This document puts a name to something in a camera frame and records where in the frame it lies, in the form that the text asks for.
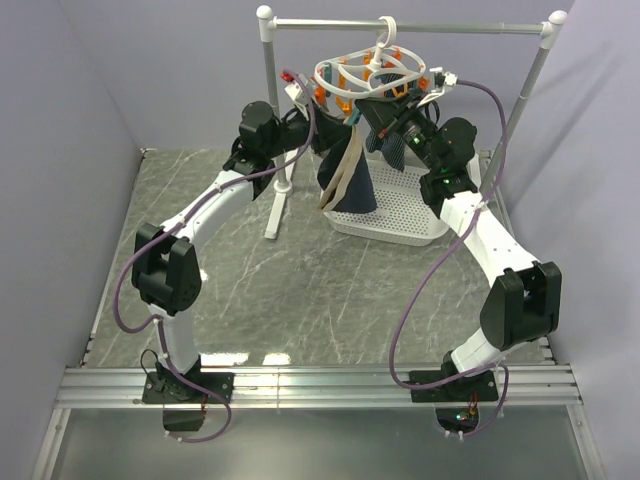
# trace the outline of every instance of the aluminum rail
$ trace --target aluminum rail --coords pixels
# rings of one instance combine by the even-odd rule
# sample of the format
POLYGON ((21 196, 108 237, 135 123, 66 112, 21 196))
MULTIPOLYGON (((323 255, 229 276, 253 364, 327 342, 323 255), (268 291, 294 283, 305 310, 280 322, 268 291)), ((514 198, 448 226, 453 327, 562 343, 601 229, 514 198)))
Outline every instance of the aluminum rail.
MULTIPOLYGON (((439 365, 404 366, 398 369, 408 380, 410 370, 438 370, 439 365)), ((581 405, 570 366, 511 366, 507 405, 581 405)), ((236 367, 203 368, 234 372, 231 405, 234 409, 273 408, 403 408, 463 406, 463 403, 411 403, 409 391, 398 387, 384 366, 349 367, 236 367)), ((163 408, 143 405, 145 374, 139 369, 68 369, 56 399, 56 409, 163 408)), ((502 385, 503 373, 498 374, 502 385)), ((200 404, 167 405, 164 408, 198 409, 200 404)))

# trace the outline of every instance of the gray marble surface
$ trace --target gray marble surface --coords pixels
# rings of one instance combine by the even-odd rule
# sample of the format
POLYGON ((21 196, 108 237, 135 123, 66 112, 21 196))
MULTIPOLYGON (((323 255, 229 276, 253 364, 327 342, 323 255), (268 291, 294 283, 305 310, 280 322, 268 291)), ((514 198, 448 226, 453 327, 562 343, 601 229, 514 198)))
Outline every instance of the gray marble surface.
MULTIPOLYGON (((226 158, 222 150, 147 153, 117 253, 117 271, 133 252, 138 226, 144 221, 160 224, 179 212, 213 181, 226 158)), ((385 362, 409 297, 453 241, 448 232, 426 247, 410 247, 334 231, 317 210, 318 165, 310 155, 299 162, 295 194, 287 202, 276 241, 263 237, 273 200, 269 187, 220 228, 201 252, 199 263, 207 279, 194 307, 194 333, 200 351, 214 354, 214 362, 385 362)), ((416 303, 397 361, 440 362, 478 328, 487 293, 482 271, 471 254, 460 249, 416 303)), ((88 366, 137 366, 144 348, 158 348, 154 329, 137 335, 121 332, 111 314, 112 295, 113 281, 88 366)), ((148 315, 128 279, 121 305, 129 325, 148 315)), ((543 355, 537 344, 529 344, 508 360, 539 362, 543 355)))

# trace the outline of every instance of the white basket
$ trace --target white basket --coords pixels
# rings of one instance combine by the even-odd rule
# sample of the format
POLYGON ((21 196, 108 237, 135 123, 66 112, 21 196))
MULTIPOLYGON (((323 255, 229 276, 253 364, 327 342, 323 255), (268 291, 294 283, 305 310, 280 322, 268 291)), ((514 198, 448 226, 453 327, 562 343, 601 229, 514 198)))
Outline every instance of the white basket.
POLYGON ((367 214, 326 212, 338 232, 359 237, 424 247, 449 228, 424 204, 420 177, 424 168, 405 166, 404 172, 382 160, 367 159, 378 209, 367 214))

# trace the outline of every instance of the white ball end cap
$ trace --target white ball end cap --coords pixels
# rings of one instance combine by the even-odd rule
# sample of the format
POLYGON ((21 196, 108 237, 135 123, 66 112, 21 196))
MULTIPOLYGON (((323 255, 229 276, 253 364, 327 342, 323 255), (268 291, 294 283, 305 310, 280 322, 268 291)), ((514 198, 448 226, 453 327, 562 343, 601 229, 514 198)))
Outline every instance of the white ball end cap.
POLYGON ((256 10, 256 15, 262 20, 271 20, 273 18, 273 10, 268 5, 260 5, 256 10))
POLYGON ((567 21, 567 12, 564 10, 556 10, 549 15, 549 21, 554 25, 562 25, 567 21))

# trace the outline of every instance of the gray wall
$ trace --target gray wall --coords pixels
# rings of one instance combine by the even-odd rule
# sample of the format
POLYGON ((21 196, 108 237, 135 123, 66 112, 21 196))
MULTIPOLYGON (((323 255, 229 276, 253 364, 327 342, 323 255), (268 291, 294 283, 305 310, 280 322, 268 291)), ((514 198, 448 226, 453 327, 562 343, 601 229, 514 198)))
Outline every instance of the gray wall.
POLYGON ((573 365, 611 479, 638 478, 640 5, 578 0, 510 146, 516 233, 563 270, 554 351, 573 365))
MULTIPOLYGON (((240 111, 266 99, 255 11, 268 3, 284 18, 539 23, 573 0, 60 0, 96 60, 140 144, 227 147, 240 111)), ((276 37, 277 67, 307 74, 323 59, 373 45, 371 32, 292 32, 276 37)), ((530 36, 401 34, 398 43, 428 65, 494 88, 511 108, 538 47, 530 36)), ((443 99, 447 116, 480 127, 493 148, 499 124, 491 100, 463 88, 443 99)))
POLYGON ((0 2, 0 476, 27 478, 77 364, 140 152, 55 0, 0 2))

